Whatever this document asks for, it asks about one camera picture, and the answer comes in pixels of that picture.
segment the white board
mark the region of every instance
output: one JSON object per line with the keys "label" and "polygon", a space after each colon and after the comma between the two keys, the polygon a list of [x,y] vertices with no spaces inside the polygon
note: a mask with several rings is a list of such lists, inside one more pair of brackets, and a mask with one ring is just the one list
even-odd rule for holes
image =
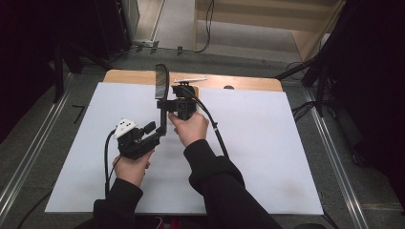
{"label": "white board", "polygon": [[[230,159],[241,170],[247,191],[270,214],[322,215],[322,207],[285,93],[200,88],[200,99],[218,122]],[[123,118],[140,127],[160,125],[155,87],[99,83],[45,212],[92,212],[104,198],[103,150],[107,135]],[[204,214],[203,197],[188,183],[184,147],[167,121],[167,135],[153,153],[136,209],[146,214]],[[209,126],[207,140],[222,154]],[[119,154],[110,140],[109,165]]]}

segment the hand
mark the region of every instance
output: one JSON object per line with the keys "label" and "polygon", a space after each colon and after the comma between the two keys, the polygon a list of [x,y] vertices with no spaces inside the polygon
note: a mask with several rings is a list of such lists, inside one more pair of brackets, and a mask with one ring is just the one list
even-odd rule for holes
{"label": "hand", "polygon": [[125,156],[122,156],[121,158],[117,156],[113,162],[113,165],[117,164],[114,169],[117,178],[121,178],[140,187],[143,177],[145,176],[145,169],[149,168],[151,164],[149,158],[153,152],[155,152],[155,149],[136,160],[129,159]]}
{"label": "hand", "polygon": [[169,113],[168,117],[175,125],[175,132],[179,135],[180,141],[185,147],[196,140],[206,139],[209,120],[202,114],[195,112],[186,121],[179,119],[173,113]]}

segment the gray carpet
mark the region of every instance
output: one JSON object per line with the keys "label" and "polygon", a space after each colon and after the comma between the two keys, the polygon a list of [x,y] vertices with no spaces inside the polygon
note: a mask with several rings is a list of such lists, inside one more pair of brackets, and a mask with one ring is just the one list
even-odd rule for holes
{"label": "gray carpet", "polygon": [[[288,63],[271,62],[257,59],[227,57],[204,53],[184,52],[177,56],[175,52],[158,51],[150,54],[149,50],[129,52],[116,60],[113,65],[125,70],[154,70],[155,64],[164,63],[171,72],[183,73],[214,73],[241,76],[272,77],[282,73]],[[1,228],[16,228],[23,216],[48,192],[56,181],[64,160],[69,153],[79,128],[75,124],[80,110],[73,105],[89,104],[97,82],[103,80],[105,71],[96,65],[87,65],[82,74],[75,75],[75,82],[67,102],[53,126],[40,155],[32,166],[24,186],[17,196]],[[302,77],[302,73],[293,76]],[[299,81],[289,78],[283,81],[284,91],[288,95],[291,108],[304,103],[304,90]],[[9,137],[0,145],[0,189],[4,189],[19,162],[39,129],[52,106],[53,89],[46,92],[21,119]],[[371,168],[360,168],[352,163],[350,148],[339,130],[335,120],[326,116],[330,134],[341,154],[345,168],[351,178],[352,185],[362,204],[365,204],[365,215],[371,228],[405,227],[405,218],[400,215],[400,207],[386,178]],[[309,161],[309,167],[320,194],[323,207],[342,229],[355,228],[352,218],[330,166],[322,139],[310,113],[297,123]],[[91,217],[91,214],[45,214],[47,200],[30,215],[23,228],[73,228],[80,222]],[[332,228],[321,217],[314,216],[274,216],[284,228],[294,228],[306,222],[317,222]]]}

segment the person's left hand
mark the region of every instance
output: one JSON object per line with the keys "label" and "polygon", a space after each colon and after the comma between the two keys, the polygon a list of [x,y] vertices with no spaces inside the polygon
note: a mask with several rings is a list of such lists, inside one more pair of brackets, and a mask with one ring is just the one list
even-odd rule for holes
{"label": "person's left hand", "polygon": [[140,187],[140,184],[143,181],[143,177],[145,176],[145,169],[149,168],[151,164],[149,162],[149,158],[151,157],[153,152],[155,152],[155,149],[151,150],[146,155],[141,156],[136,160],[122,156],[118,163],[117,160],[119,159],[119,156],[117,156],[113,162],[113,166],[117,163],[114,169],[116,172],[116,177]]}

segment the black sleeve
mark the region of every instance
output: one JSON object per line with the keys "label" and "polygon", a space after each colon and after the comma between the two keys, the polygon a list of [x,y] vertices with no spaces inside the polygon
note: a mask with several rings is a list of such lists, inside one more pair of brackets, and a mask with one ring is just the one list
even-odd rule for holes
{"label": "black sleeve", "polygon": [[203,195],[212,228],[281,228],[246,190],[238,168],[215,156],[206,140],[190,144],[184,155],[192,171],[190,184]]}
{"label": "black sleeve", "polygon": [[107,198],[95,201],[93,218],[76,229],[136,228],[134,212],[142,195],[139,187],[117,178]]}

